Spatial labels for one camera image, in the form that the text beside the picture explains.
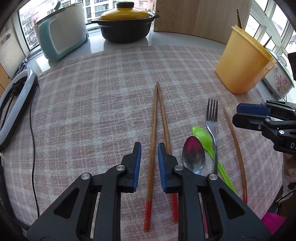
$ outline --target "green plastic spoon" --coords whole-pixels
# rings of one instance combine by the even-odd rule
[[[204,129],[200,128],[199,126],[192,127],[192,134],[201,142],[203,148],[209,153],[210,157],[214,159],[214,152],[212,150],[212,138]],[[236,194],[236,191],[225,172],[223,166],[218,161],[218,170],[221,173],[221,176],[224,179],[224,182],[229,186],[229,188]]]

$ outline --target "wooden chopstick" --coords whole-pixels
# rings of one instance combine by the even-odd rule
[[[153,179],[155,162],[155,143],[156,143],[156,122],[157,122],[157,85],[154,87],[154,100],[152,109],[152,127],[150,136],[150,153],[148,166],[147,194],[145,204],[144,232],[150,230],[152,197],[153,197]]]
[[[241,22],[240,22],[240,18],[239,18],[239,10],[237,9],[237,26],[239,27],[239,28],[242,28],[242,24],[241,24]]]
[[[243,159],[242,159],[242,154],[241,154],[241,151],[240,151],[240,148],[239,148],[239,143],[237,141],[237,136],[235,134],[232,123],[231,123],[231,121],[229,119],[229,116],[228,116],[225,108],[223,108],[223,112],[224,112],[224,115],[226,116],[226,120],[227,120],[228,126],[229,126],[230,131],[231,131],[231,135],[232,135],[232,138],[233,138],[233,141],[234,141],[234,144],[235,144],[235,148],[237,150],[237,158],[239,160],[239,167],[241,169],[243,201],[245,202],[245,204],[248,204],[247,180],[246,180],[246,173],[245,173],[245,170],[244,170],[244,162],[243,162]]]
[[[156,82],[156,85],[157,85],[157,93],[158,93],[159,104],[160,104],[161,119],[163,122],[165,148],[166,148],[167,154],[172,155],[172,147],[170,145],[170,135],[168,132],[168,123],[165,116],[165,107],[163,105],[163,98],[162,98],[159,82]],[[179,221],[178,195],[176,193],[172,193],[171,198],[172,198],[172,207],[173,207],[173,221],[174,223],[178,223]]]
[[[269,43],[269,41],[271,40],[272,36],[269,37],[269,39],[266,41],[266,43],[263,45],[263,48],[266,47],[266,45]]]

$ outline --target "cutting board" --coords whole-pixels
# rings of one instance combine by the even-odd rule
[[[227,44],[237,24],[245,29],[252,0],[156,0],[154,31],[189,34]]]
[[[4,68],[0,64],[0,95],[3,94],[4,89],[8,86],[10,82],[11,79],[9,78],[8,74],[5,72]]]

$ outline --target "white countertop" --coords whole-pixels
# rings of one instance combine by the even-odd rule
[[[135,46],[162,46],[162,45],[174,45],[174,46],[188,46],[188,47],[197,47],[210,49],[215,51],[223,52],[226,45],[205,39],[196,36],[186,35],[186,34],[175,34],[175,33],[165,33],[165,32],[153,32],[150,30],[149,34],[134,43],[128,44],[116,44],[111,43],[103,38],[99,29],[89,31],[89,40],[82,44],[77,49],[73,50],[65,57],[58,61],[51,61],[45,58],[42,51],[35,53],[28,61],[28,68],[32,68],[36,71],[37,74],[44,72],[51,67],[70,59],[75,59],[84,55],[88,55],[91,53],[96,53],[100,51],[108,51],[115,50],[127,47],[135,47]],[[263,81],[260,81],[257,85],[258,90],[260,91],[262,97],[265,100],[275,98],[272,96],[271,92],[266,87]],[[292,102],[291,98],[288,94],[288,102]]]

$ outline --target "blue gripper pad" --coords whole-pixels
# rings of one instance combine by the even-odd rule
[[[157,156],[158,156],[161,186],[163,187],[163,191],[166,192],[167,191],[166,172],[165,172],[165,164],[163,162],[163,154],[161,153],[160,144],[158,144]]]
[[[141,163],[141,143],[139,143],[137,148],[137,155],[135,161],[135,167],[133,170],[133,191],[135,192],[138,186],[139,172],[140,172],[140,163]]]
[[[270,110],[265,105],[260,104],[238,104],[237,112],[250,115],[270,115]]]

